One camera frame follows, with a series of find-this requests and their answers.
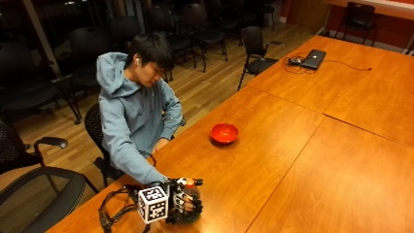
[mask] conference table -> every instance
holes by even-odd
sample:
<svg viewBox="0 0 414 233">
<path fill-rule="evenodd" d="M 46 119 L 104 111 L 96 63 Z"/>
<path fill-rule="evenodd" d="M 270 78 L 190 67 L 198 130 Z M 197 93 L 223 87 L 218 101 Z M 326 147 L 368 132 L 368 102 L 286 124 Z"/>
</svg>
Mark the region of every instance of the conference table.
<svg viewBox="0 0 414 233">
<path fill-rule="evenodd" d="M 205 179 L 205 209 L 150 232 L 414 231 L 414 57 L 315 36 L 286 58 L 311 49 L 327 52 L 316 71 L 282 59 L 155 152 L 167 176 Z M 218 122 L 238 127 L 233 144 L 209 138 Z M 121 177 L 48 232 L 102 232 L 101 203 L 131 183 Z M 113 232 L 143 227 L 131 212 Z"/>
</svg>

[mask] person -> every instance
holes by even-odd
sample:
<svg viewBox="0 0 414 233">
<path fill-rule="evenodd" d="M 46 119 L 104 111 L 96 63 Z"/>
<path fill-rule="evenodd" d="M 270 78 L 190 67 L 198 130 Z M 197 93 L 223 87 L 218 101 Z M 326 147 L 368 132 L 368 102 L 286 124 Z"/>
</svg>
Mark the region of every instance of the person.
<svg viewBox="0 0 414 233">
<path fill-rule="evenodd" d="M 167 144 L 182 121 L 181 102 L 161 78 L 173 66 L 171 48 L 157 34 L 137 35 L 127 54 L 97 58 L 102 146 L 114 167 L 141 184 L 166 179 L 146 158 Z"/>
</svg>

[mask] laptop lid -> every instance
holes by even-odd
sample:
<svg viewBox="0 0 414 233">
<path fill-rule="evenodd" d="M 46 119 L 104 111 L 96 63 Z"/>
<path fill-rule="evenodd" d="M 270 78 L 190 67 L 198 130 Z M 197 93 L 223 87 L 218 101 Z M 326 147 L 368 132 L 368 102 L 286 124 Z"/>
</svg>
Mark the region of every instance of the laptop lid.
<svg viewBox="0 0 414 233">
<path fill-rule="evenodd" d="M 311 50 L 306 59 L 302 61 L 301 66 L 316 70 L 319 68 L 320 62 L 323 61 L 324 55 L 324 51 Z"/>
</svg>

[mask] hoodie sleeve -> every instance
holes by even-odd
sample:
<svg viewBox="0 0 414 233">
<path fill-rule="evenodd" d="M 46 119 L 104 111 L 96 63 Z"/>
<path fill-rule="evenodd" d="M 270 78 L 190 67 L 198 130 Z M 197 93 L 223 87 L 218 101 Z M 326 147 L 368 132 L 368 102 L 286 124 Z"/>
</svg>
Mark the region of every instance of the hoodie sleeve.
<svg viewBox="0 0 414 233">
<path fill-rule="evenodd" d="M 166 138 L 167 140 L 170 140 L 170 137 L 182 121 L 182 108 L 181 102 L 165 81 L 161 81 L 161 97 L 163 110 L 163 129 L 161 133 L 161 138 Z"/>
<path fill-rule="evenodd" d="M 129 138 L 123 107 L 117 99 L 100 97 L 104 140 L 114 166 L 141 184 L 162 182 L 165 176 L 150 165 Z"/>
</svg>

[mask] white box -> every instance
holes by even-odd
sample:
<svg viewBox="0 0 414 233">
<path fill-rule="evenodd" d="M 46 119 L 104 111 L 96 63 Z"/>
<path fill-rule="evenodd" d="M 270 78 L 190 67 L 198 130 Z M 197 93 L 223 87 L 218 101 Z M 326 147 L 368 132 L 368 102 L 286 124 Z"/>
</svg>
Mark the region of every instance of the white box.
<svg viewBox="0 0 414 233">
<path fill-rule="evenodd" d="M 138 213 L 146 224 L 167 217 L 167 196 L 158 186 L 138 191 Z"/>
</svg>

